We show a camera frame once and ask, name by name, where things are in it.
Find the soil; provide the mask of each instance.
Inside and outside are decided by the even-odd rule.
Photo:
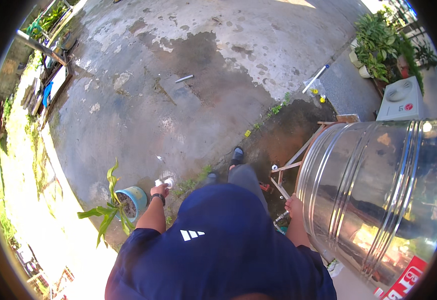
[[[131,201],[130,197],[121,192],[117,193],[117,197],[123,204],[123,211],[125,212],[127,218],[134,218],[137,214],[137,208],[135,207],[133,201]]]

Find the sunlight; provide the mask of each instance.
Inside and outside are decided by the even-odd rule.
[[[277,1],[285,2],[285,3],[290,3],[290,4],[307,6],[307,7],[311,7],[311,8],[316,8],[315,6],[313,6],[310,3],[306,2],[305,0],[277,0]]]

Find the white pvc pipe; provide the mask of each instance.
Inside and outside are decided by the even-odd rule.
[[[318,72],[317,75],[315,75],[315,77],[309,82],[309,84],[303,89],[302,94],[305,93],[305,91],[311,86],[311,84],[315,81],[315,79],[317,79],[318,76],[320,76],[320,74],[322,74],[323,70],[328,69],[330,66],[329,65],[324,65],[323,68]]]

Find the red label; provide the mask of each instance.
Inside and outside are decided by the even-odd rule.
[[[395,284],[384,294],[382,300],[398,300],[404,298],[417,283],[426,266],[426,262],[414,256]]]

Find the corn plant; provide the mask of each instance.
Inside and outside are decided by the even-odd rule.
[[[110,191],[110,202],[107,202],[108,207],[97,206],[96,208],[92,208],[89,211],[83,213],[82,212],[77,213],[78,219],[88,218],[91,216],[99,217],[103,215],[104,218],[98,230],[97,247],[100,244],[101,237],[103,237],[103,242],[105,243],[105,246],[108,248],[108,243],[105,241],[105,233],[107,231],[108,226],[112,222],[113,218],[117,214],[120,214],[122,229],[126,235],[130,235],[130,230],[134,229],[133,224],[125,215],[125,212],[123,210],[124,209],[123,203],[119,201],[119,198],[117,197],[117,193],[115,193],[115,184],[117,183],[117,177],[113,175],[113,171],[118,167],[119,167],[119,161],[117,158],[115,158],[115,165],[111,167],[107,172],[107,180],[109,182],[108,190]]]

